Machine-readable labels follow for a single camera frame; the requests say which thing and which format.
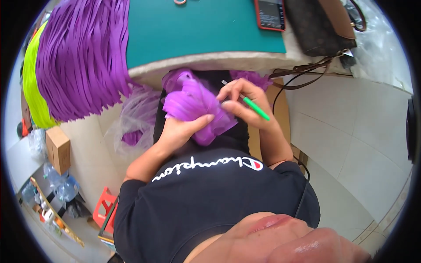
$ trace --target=lips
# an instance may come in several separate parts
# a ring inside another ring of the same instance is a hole
[[[270,215],[264,217],[250,227],[247,235],[269,227],[274,228],[277,226],[281,226],[283,224],[286,224],[291,219],[293,219],[293,217],[289,215]]]

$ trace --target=black pants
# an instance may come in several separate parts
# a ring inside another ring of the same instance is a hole
[[[228,71],[201,71],[201,72],[195,71],[193,73],[196,76],[198,76],[200,79],[204,79],[204,80],[207,80],[208,82],[212,82],[212,87],[207,87],[207,89],[209,89],[214,94],[217,94],[219,92],[219,89],[221,89],[221,87],[223,86],[223,84],[221,83],[222,80],[225,80],[225,81],[231,80],[231,77],[229,76]],[[154,143],[156,143],[159,140],[162,134],[162,130],[164,129],[164,123],[165,123],[164,116],[166,115],[166,112],[162,110],[164,105],[162,104],[161,99],[166,97],[166,95],[167,95],[166,91],[162,90],[159,105],[158,105],[156,122],[155,122]],[[193,139],[190,139],[180,149],[180,151],[176,153],[176,156],[185,155],[185,154],[193,154],[193,153],[197,153],[201,151],[218,149],[218,148],[236,149],[244,153],[250,154],[250,150],[248,148],[249,136],[248,136],[247,123],[245,123],[240,118],[237,118],[237,121],[238,123],[234,127],[224,132],[220,136],[217,136],[215,140],[213,140],[208,146],[198,145]]]

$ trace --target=red phone case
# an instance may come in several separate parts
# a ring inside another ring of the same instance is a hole
[[[260,14],[259,14],[259,4],[257,3],[258,0],[254,0],[254,9],[256,10],[256,19],[257,19],[257,26],[260,29],[266,29],[266,30],[274,30],[274,31],[285,31],[285,29],[287,28],[287,25],[285,23],[285,8],[284,8],[284,0],[282,1],[282,10],[284,12],[284,29],[276,29],[276,28],[271,28],[271,27],[263,27],[260,24]]]

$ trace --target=champion c logo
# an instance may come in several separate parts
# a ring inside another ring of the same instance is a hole
[[[238,162],[238,166],[242,167],[243,165],[251,168],[255,171],[260,171],[263,169],[263,164],[261,162],[259,162],[258,160],[249,158],[249,157],[225,157],[222,159],[218,159],[216,162],[211,162],[211,163],[201,163],[201,162],[195,162],[195,159],[193,156],[190,157],[190,163],[188,162],[182,162],[182,163],[178,163],[176,165],[174,165],[173,167],[168,167],[167,169],[165,169],[165,171],[163,173],[161,173],[159,176],[155,176],[151,182],[155,181],[155,180],[160,180],[163,177],[166,177],[167,175],[171,174],[174,170],[176,170],[176,174],[181,174],[180,168],[184,168],[184,169],[195,169],[196,167],[211,167],[214,165],[218,165],[218,164],[227,164],[230,161],[233,162]]]
[[[250,162],[250,164],[245,163],[244,161],[242,162],[242,164],[244,164],[245,166],[256,170],[256,171],[260,171],[263,169],[263,164],[259,161],[256,161],[255,159],[249,158],[249,157],[243,157],[241,158],[241,160],[248,160]]]

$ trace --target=black t-shirt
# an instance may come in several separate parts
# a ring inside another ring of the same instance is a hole
[[[294,162],[271,170],[241,151],[217,149],[165,164],[148,184],[120,189],[114,242],[126,263],[182,263],[198,244],[257,212],[294,216],[306,179]],[[320,208],[308,185],[298,217],[316,228]]]

